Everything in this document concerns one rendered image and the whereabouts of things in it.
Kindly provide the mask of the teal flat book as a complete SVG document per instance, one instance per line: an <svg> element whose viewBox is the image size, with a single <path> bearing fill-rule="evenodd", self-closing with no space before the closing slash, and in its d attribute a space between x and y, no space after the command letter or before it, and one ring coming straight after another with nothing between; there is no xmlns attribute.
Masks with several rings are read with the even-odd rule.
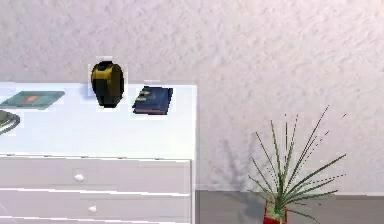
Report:
<svg viewBox="0 0 384 224"><path fill-rule="evenodd" d="M64 95L64 91L20 91L0 103L0 108L44 110Z"/></svg>

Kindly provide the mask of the green plant in red pot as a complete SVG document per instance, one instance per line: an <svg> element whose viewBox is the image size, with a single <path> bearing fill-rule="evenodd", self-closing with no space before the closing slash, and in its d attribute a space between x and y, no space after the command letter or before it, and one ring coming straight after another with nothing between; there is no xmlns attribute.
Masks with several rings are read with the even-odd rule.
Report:
<svg viewBox="0 0 384 224"><path fill-rule="evenodd" d="M328 109L329 106L326 106L324 111L321 113L304 148L301 150L299 158L296 161L293 160L293 155L296 147L297 124L299 116L296 116L295 118L292 132L289 132L288 122L285 122L283 147L279 146L275 125L273 121L270 121L273 146L272 154L267 152L267 148L259 133L255 132L256 139L258 140L258 143L267 159L268 167L266 170L270 175L270 178L267 178L260 166L257 164L256 160L251 158L253 166L256 168L258 176L261 177L261 180L257 180L251 175L249 175L248 178L255 183L261 191L256 192L249 189L249 192L253 195L261 197L265 201L262 224L289 224L289 213L310 219L315 224L320 224L320 222L312 215L306 214L303 211L292 209L290 208L290 205L295 204L304 206L305 200L334 195L337 192L337 189L320 193L316 193L316 190L334 182L338 178L345 176L345 174L340 174L315 180L316 176L346 157L346 154L342 154L311 171L305 177L298 178L298 174L303 169L307 160L323 141L324 137L328 135L328 132L325 132L321 137L318 137L317 135L317 130L319 129Z"/></svg>

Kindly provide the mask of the black and gold vase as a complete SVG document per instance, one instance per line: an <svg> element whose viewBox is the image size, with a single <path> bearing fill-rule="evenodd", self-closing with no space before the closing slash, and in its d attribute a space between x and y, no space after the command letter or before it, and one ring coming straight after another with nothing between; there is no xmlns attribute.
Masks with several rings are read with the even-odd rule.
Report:
<svg viewBox="0 0 384 224"><path fill-rule="evenodd" d="M91 72L92 90L100 106L115 108L123 98L124 74L112 61L101 61Z"/></svg>

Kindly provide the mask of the white chest of drawers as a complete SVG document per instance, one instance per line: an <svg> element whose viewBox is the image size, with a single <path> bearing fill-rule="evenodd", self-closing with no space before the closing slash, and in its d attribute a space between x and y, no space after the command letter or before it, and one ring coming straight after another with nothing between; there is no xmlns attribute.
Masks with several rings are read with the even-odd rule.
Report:
<svg viewBox="0 0 384 224"><path fill-rule="evenodd" d="M197 224L197 88L175 85L165 115L137 115L141 85L113 108L77 83L0 83L0 102L20 91L61 91L45 110L0 135L0 224Z"/></svg>

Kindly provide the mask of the dark blue book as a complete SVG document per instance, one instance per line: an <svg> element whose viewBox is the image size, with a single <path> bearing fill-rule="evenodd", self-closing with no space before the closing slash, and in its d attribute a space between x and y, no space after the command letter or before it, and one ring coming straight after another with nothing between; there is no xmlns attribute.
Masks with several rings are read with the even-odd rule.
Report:
<svg viewBox="0 0 384 224"><path fill-rule="evenodd" d="M172 88L144 86L132 106L135 114L166 115L173 94Z"/></svg>

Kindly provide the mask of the grey round dish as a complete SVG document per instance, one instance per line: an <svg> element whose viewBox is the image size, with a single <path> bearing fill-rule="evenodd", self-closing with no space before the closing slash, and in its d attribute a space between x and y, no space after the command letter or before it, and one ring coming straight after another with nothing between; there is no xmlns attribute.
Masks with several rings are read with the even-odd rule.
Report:
<svg viewBox="0 0 384 224"><path fill-rule="evenodd" d="M0 110L0 135L12 130L20 123L20 117L4 110Z"/></svg>

